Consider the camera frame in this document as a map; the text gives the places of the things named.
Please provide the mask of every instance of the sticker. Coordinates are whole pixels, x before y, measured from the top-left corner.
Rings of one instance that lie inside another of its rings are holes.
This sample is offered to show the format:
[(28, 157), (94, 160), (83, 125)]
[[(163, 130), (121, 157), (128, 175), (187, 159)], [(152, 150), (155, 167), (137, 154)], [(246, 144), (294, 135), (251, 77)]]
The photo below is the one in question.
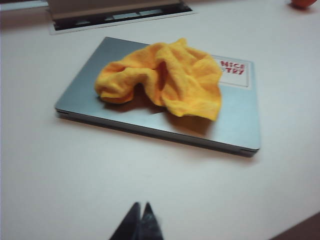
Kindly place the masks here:
[(221, 84), (241, 88), (250, 87), (248, 62), (214, 55), (213, 57), (223, 72), (219, 81)]

